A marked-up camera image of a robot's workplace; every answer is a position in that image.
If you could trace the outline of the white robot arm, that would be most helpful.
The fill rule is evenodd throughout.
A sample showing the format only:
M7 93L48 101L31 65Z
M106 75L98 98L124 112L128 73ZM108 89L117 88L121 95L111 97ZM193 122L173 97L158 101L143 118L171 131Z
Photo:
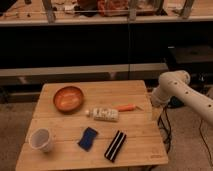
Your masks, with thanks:
M153 107L165 106L175 96L213 126L213 99L189 87L190 75L184 70L164 72L158 78L150 101Z

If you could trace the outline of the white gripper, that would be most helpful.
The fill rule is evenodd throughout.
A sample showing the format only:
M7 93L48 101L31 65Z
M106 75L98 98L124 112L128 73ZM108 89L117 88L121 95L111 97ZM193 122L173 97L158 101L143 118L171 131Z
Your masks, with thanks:
M163 108L167 104L167 94L159 87L154 88L151 93L151 103L154 106L152 108L152 119L158 120L163 112Z

